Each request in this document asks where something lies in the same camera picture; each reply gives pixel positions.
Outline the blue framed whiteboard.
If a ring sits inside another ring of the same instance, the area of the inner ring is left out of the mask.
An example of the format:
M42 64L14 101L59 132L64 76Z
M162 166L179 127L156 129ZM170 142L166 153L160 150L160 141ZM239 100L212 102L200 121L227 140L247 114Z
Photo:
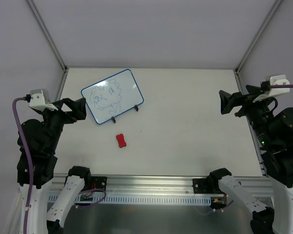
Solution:
M98 125L141 105L145 99L130 69L125 69L81 90Z

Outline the red whiteboard eraser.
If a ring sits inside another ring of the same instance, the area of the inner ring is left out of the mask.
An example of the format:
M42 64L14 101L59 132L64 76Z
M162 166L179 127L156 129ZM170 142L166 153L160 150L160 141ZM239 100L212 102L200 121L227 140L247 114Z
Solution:
M123 148L126 146L126 141L123 134L116 135L116 139L117 139L119 148Z

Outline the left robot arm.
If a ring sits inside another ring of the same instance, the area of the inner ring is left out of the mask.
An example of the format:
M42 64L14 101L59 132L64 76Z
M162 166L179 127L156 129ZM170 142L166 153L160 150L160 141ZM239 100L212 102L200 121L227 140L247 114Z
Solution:
M42 115L43 121L29 119L20 123L16 101L12 104L18 127L20 160L17 164L17 182L21 193L21 234L62 234L66 217L81 191L92 185L90 169L73 166L65 179L64 188L47 210L49 190L57 163L55 151L66 124L86 118L86 99L69 98L32 109Z

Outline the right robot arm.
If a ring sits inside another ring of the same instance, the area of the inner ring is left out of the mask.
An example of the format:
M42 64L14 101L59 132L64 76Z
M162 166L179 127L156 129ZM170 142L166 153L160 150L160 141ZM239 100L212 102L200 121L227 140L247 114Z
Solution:
M221 168L210 172L202 187L228 195L234 204L250 214L254 234L293 234L293 107L275 115L270 105L278 105L274 88L247 86L246 95L220 91L221 114L238 107L236 117L246 117L262 151L262 160L271 180L274 203L269 207L258 201Z

